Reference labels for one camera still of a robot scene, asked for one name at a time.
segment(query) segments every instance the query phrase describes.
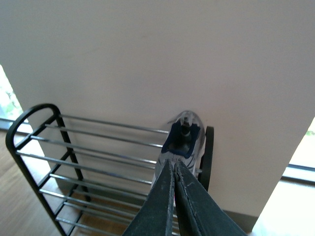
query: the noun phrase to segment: metal rod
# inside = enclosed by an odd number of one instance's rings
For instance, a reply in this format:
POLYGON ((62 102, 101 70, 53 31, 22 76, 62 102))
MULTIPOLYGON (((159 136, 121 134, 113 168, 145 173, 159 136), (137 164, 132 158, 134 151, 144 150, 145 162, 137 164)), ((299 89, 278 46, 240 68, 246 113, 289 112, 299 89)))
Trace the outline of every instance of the metal rod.
POLYGON ((147 194, 144 193, 139 193, 139 192, 134 192, 134 191, 130 191, 128 189, 124 189, 124 188, 116 188, 113 186, 105 186, 101 183, 98 182, 92 182, 92 181, 80 181, 80 180, 76 180, 73 178, 68 178, 68 177, 64 177, 64 176, 60 176, 60 175, 56 175, 56 174, 51 174, 50 175, 53 178, 58 178, 70 183, 76 183, 80 186, 86 186, 86 187, 90 187, 93 189, 99 189, 99 190, 104 190, 104 191, 109 191, 109 192, 114 192, 114 193, 120 193, 122 196, 126 196, 126 197, 132 197, 132 198, 136 198, 136 199, 140 199, 140 200, 145 200, 147 197, 147 194))
MULTIPOLYGON (((67 197, 71 197, 71 195, 73 194, 73 190, 74 190, 75 188, 77 188, 77 187, 78 187, 77 184, 73 185, 73 186, 70 188, 70 190, 69 190, 69 192, 68 192, 68 194, 67 194, 66 196, 67 196, 67 197)), ((64 199, 63 202, 60 203, 59 206, 56 208, 56 210, 55 210, 55 212, 54 212, 54 215, 55 215, 55 216, 57 216, 57 215, 59 214, 59 212, 63 209, 64 203, 65 203, 66 201, 67 201, 67 199, 64 199)))
POLYGON ((53 115, 49 117, 47 120, 45 120, 38 128, 36 128, 32 133, 28 134, 21 142, 19 142, 16 145, 17 150, 21 150, 23 147, 26 146, 26 144, 29 143, 29 141, 32 139, 31 136, 36 136, 40 134, 44 129, 46 129, 45 124, 51 124, 56 120, 56 117, 53 115))
POLYGON ((123 215, 123 216, 126 216, 126 217, 130 217, 130 218, 134 218, 135 215, 136 215, 134 213, 122 211, 122 210, 119 210, 119 209, 116 209, 116 208, 113 208, 113 207, 103 206, 101 204, 91 203, 91 202, 83 201, 83 200, 80 200, 80 199, 77 199, 77 198, 73 198, 73 197, 67 197, 66 195, 63 195, 63 194, 60 194, 60 193, 55 193, 55 192, 48 191, 48 190, 45 190, 45 189, 40 189, 39 192, 40 193, 44 193, 44 194, 48 194, 48 195, 51 195, 51 196, 55 196, 55 197, 58 197, 58 198, 67 199, 69 201, 82 203, 82 204, 90 206, 90 207, 96 207, 97 209, 108 210, 108 211, 111 211, 113 213, 116 213, 116 214, 119 214, 119 215, 123 215))
POLYGON ((99 174, 103 174, 103 175, 107 175, 107 176, 111 176, 111 177, 131 180, 131 181, 138 182, 138 183, 145 183, 145 184, 150 184, 150 185, 152 183, 151 181, 147 181, 147 180, 143 180, 143 179, 139 179, 139 178, 134 178, 134 177, 130 177, 130 176, 123 176, 123 175, 120 175, 120 174, 117 174, 117 173, 113 173, 113 172, 102 171, 102 170, 95 169, 95 168, 92 168, 92 167, 86 167, 86 166, 82 166, 82 165, 79 165, 79 164, 76 164, 76 163, 58 160, 58 159, 55 159, 55 158, 52 158, 52 157, 38 156, 38 155, 34 155, 34 154, 24 153, 24 152, 21 152, 21 151, 17 151, 17 154, 18 155, 23 155, 23 156, 33 157, 33 158, 40 159, 40 160, 50 161, 50 162, 54 162, 54 163, 65 165, 65 166, 72 166, 72 167, 74 167, 76 169, 79 169, 79 170, 92 171, 92 172, 95 172, 95 173, 99 173, 99 174))
POLYGON ((153 143, 147 143, 147 142, 142 142, 142 141, 137 141, 137 140, 123 139, 123 138, 119 138, 119 137, 97 134, 97 133, 92 133, 92 132, 87 132, 87 131, 77 130, 77 129, 69 129, 66 127, 60 127, 60 126, 55 126, 55 125, 50 125, 50 124, 46 125, 46 127, 52 128, 52 129, 58 129, 60 131, 85 134, 85 135, 90 135, 90 136, 95 136, 95 137, 100 137, 100 138, 106 138, 106 139, 112 139, 112 140, 132 143, 132 144, 140 144, 140 145, 145 145, 145 146, 150 146, 150 147, 155 147, 155 148, 162 148, 162 146, 163 146, 160 144, 153 144, 153 143))
POLYGON ((107 232, 107 231, 104 231, 104 230, 100 230, 100 229, 97 229, 97 228, 94 228, 94 227, 90 227, 90 226, 87 226, 87 225, 79 224, 79 223, 76 223, 76 222, 73 222, 73 221, 70 221, 70 220, 66 220, 66 219, 63 219, 63 218, 60 218, 60 217, 57 217, 56 220, 60 221, 60 222, 68 223, 70 225, 75 225, 75 226, 80 227, 80 228, 84 228, 84 229, 87 229, 87 230, 91 230, 91 231, 94 231, 94 232, 105 234, 105 235, 108 235, 108 236, 119 236, 117 234, 113 234, 113 233, 110 233, 110 232, 107 232))
POLYGON ((304 170, 304 171, 315 172, 315 168, 314 167, 310 167, 310 166, 301 166, 301 165, 288 164, 288 167, 294 168, 294 169, 299 169, 299 170, 304 170))
POLYGON ((75 193, 78 193, 78 194, 81 194, 81 195, 88 195, 88 196, 90 196, 90 197, 102 199, 102 200, 105 200, 105 201, 109 201, 109 202, 113 202, 113 203, 122 204, 122 205, 125 205, 125 206, 128 206, 128 207, 133 207, 133 208, 137 208, 137 209, 140 209, 140 208, 141 208, 141 206, 136 205, 136 204, 127 203, 127 202, 124 202, 124 201, 119 201, 119 200, 112 199, 112 198, 108 198, 108 197, 101 196, 101 195, 98 195, 98 194, 86 193, 86 192, 82 192, 82 191, 80 191, 80 190, 74 190, 74 192, 75 192, 75 193))
MULTIPOLYGON (((69 155, 70 155, 70 151, 67 151, 67 152, 61 157, 60 160, 62 160, 62 161, 66 160, 66 159, 69 157, 69 155)), ((54 166, 51 168, 51 170, 47 173, 47 175, 45 175, 45 177, 38 183, 38 187, 39 187, 39 188, 42 188, 42 187, 45 185, 45 183, 49 180, 49 178, 50 178, 49 175, 50 175, 50 174, 54 174, 54 173, 59 169, 60 166, 61 166, 60 164, 54 165, 54 166)))
POLYGON ((120 154, 106 152, 106 151, 102 151, 102 150, 95 150, 95 149, 88 148, 88 147, 82 147, 82 146, 79 146, 79 145, 74 145, 74 144, 70 144, 70 143, 60 142, 58 140, 50 140, 50 139, 45 139, 45 138, 37 137, 37 136, 32 136, 31 138, 34 139, 34 140, 37 140, 37 141, 52 143, 52 144, 56 144, 56 145, 59 145, 59 146, 64 146, 64 147, 69 147, 69 148, 78 148, 78 149, 82 149, 82 150, 86 150, 86 151, 97 152, 97 153, 101 153, 101 154, 105 154, 105 155, 120 157, 120 158, 134 160, 134 161, 140 161, 140 162, 151 163, 151 164, 156 164, 157 163, 156 161, 142 159, 142 158, 138 158, 138 157, 134 157, 134 156, 120 155, 120 154))
POLYGON ((128 225, 131 222, 131 219, 127 219, 127 218, 123 218, 117 215, 112 215, 110 213, 106 213, 103 211, 99 211, 99 210, 95 210, 95 209, 91 209, 91 208, 86 208, 83 206, 78 206, 76 204, 72 204, 72 203, 64 203, 66 206, 78 209, 78 210, 82 210, 84 213, 88 213, 92 216, 95 217, 99 217, 102 219, 106 219, 106 220, 111 220, 115 223, 119 223, 119 224, 124 224, 124 225, 128 225))
POLYGON ((137 166, 137 167, 143 167, 143 168, 147 168, 147 169, 153 169, 153 170, 155 169, 154 166, 148 166, 148 165, 142 165, 142 164, 138 164, 138 163, 125 162, 125 161, 111 159, 111 158, 107 158, 107 157, 103 157, 103 156, 99 156, 99 155, 89 154, 89 153, 82 152, 82 151, 73 151, 73 152, 75 154, 85 155, 85 156, 98 158, 98 159, 102 159, 102 160, 113 161, 113 162, 117 162, 117 163, 128 164, 128 165, 137 166))
POLYGON ((153 128, 147 128, 147 127, 136 126, 136 125, 121 124, 121 123, 115 123, 115 122, 108 122, 108 121, 102 121, 102 120, 97 120, 97 119, 82 118, 82 117, 76 117, 76 116, 70 116, 70 115, 60 115, 60 117, 78 119, 78 120, 100 123, 100 124, 108 124, 108 125, 119 126, 119 127, 124 127, 124 128, 130 128, 130 129, 150 131, 150 132, 155 132, 155 133, 163 133, 163 134, 169 133, 168 131, 160 130, 160 129, 153 129, 153 128))
MULTIPOLYGON (((80 211, 79 215, 77 216, 77 218, 75 219, 74 222, 78 223, 79 220, 81 219, 82 215, 83 215, 83 211, 80 211)), ((72 234, 72 231, 74 230, 74 228, 75 228, 75 225, 72 225, 71 228, 69 229, 68 233, 67 233, 67 236, 70 236, 72 234)))

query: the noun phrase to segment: white sneaker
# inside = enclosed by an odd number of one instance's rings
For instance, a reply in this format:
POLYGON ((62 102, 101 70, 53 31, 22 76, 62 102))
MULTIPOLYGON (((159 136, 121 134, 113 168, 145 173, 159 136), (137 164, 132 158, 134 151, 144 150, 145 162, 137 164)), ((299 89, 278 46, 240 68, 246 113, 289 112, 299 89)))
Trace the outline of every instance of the white sneaker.
POLYGON ((173 167, 178 160, 181 160, 195 175, 196 160, 204 153, 205 130, 196 113, 181 112, 169 123, 173 124, 158 157, 152 185, 166 159, 171 160, 173 167))

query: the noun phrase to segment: floor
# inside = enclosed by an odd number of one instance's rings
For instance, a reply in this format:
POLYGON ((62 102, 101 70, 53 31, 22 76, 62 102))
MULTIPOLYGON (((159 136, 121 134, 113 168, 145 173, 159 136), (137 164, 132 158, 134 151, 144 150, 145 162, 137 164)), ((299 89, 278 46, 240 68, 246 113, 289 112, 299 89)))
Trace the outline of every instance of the floor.
MULTIPOLYGON (((58 236, 0 132, 0 235, 58 236)), ((315 236, 315 188, 280 181, 249 236, 315 236)), ((87 235, 84 231, 76 236, 87 235)))

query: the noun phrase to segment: black metal shoe rack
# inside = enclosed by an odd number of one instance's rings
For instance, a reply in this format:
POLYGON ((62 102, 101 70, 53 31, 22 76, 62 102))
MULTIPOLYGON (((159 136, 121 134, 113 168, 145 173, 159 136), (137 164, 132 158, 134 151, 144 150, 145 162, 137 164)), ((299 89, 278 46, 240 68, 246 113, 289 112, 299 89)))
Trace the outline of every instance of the black metal shoe rack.
MULTIPOLYGON (((116 236, 127 228, 147 198, 167 134, 159 129, 64 115, 53 104, 40 104, 12 124, 6 146, 62 236, 80 235, 80 230, 87 235, 116 236), (39 125, 16 143, 20 125, 37 115, 39 125), (34 141, 48 153, 27 148, 34 141), (38 177, 28 168, 26 158, 48 161, 51 170, 38 177)), ((206 190, 213 136, 213 128, 207 127, 205 154, 198 170, 198 180, 206 190)), ((180 235, 176 211, 172 235, 180 235)))

